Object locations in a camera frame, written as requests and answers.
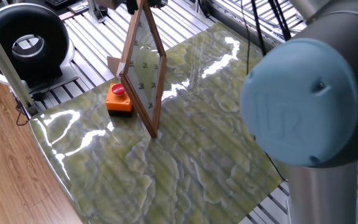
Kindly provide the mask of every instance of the ur logo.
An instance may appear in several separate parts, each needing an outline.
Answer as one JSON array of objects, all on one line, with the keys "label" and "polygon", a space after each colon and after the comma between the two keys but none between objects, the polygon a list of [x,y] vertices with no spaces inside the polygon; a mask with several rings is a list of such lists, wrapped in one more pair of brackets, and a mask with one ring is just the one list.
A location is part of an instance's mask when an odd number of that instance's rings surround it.
[{"label": "ur logo", "polygon": [[296,108],[297,105],[299,102],[292,99],[263,93],[256,94],[260,134],[264,138],[301,143],[299,135],[301,113]]}]

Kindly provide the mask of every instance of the orange emergency stop button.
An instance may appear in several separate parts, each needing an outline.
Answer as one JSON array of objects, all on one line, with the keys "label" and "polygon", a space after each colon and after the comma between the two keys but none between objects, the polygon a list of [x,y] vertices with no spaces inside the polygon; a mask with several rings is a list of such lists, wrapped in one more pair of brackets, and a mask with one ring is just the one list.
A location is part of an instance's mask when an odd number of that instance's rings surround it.
[{"label": "orange emergency stop button", "polygon": [[132,116],[132,102],[122,84],[110,84],[106,97],[106,107],[110,116]]}]

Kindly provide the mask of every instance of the orange block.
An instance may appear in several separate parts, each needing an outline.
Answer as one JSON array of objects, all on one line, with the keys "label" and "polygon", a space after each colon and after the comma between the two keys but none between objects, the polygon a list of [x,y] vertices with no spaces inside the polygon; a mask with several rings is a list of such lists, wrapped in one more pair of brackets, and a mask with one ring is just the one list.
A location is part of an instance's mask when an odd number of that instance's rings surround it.
[{"label": "orange block", "polygon": [[110,84],[110,88],[106,97],[106,107],[111,116],[121,115],[114,114],[115,111],[132,112],[132,102],[121,84]]}]

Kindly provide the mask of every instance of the marble pattern surface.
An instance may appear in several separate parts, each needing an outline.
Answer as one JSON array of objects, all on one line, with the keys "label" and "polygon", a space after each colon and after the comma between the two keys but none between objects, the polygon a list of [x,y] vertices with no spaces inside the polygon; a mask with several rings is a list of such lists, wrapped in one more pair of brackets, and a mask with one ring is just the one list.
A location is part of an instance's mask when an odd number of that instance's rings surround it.
[{"label": "marble pattern surface", "polygon": [[[239,223],[280,183],[239,112],[247,41],[218,22],[167,51],[158,138],[109,117],[111,80],[31,118],[86,223]],[[250,68],[260,59],[252,45]]]}]

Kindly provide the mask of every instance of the metal grating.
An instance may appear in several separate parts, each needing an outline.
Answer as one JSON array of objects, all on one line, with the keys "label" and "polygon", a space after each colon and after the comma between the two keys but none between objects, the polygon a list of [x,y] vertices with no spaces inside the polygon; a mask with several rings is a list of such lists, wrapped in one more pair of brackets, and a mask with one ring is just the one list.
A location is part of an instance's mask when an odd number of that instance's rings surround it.
[{"label": "metal grating", "polygon": [[[211,7],[228,19],[245,26],[241,12],[241,0],[208,0]],[[278,0],[283,11],[283,15],[287,21],[288,28],[292,36],[306,27],[303,18],[293,7],[289,0]],[[265,40],[268,44],[277,45],[284,42],[282,31],[278,25],[272,8],[267,0],[256,0],[257,12],[260,20],[260,26]],[[250,27],[251,32],[256,34],[254,14],[250,0],[242,0],[242,8],[244,9],[244,17]]]},{"label": "metal grating", "polygon": [[[223,9],[231,14],[231,18],[242,23],[240,0],[211,0],[213,7]],[[297,17],[295,9],[288,0],[281,0],[282,9],[287,18],[288,25],[296,32],[306,25]],[[244,7],[250,9],[249,0],[243,0]],[[272,26],[275,22],[270,5],[267,0],[257,1],[258,12],[269,23],[262,21],[263,31],[266,38],[274,44],[279,44],[281,30]],[[165,49],[190,38],[211,26],[215,18],[209,19],[201,16],[188,2],[184,0],[170,0],[167,7],[162,10],[153,9],[158,31],[160,32]],[[244,11],[249,24],[252,25],[253,16]],[[109,71],[106,57],[121,57],[122,48],[126,38],[129,21],[126,8],[120,6],[116,11],[109,10],[106,22],[99,24],[94,21],[89,13],[84,13],[65,20],[71,41],[75,46],[75,56],[71,62],[79,79],[62,85],[49,91],[41,102],[36,102],[41,108],[51,108],[74,98],[106,81],[113,78]],[[250,212],[240,224],[287,224],[287,198],[289,188],[286,183],[279,185],[268,197],[266,197],[255,209]]]}]

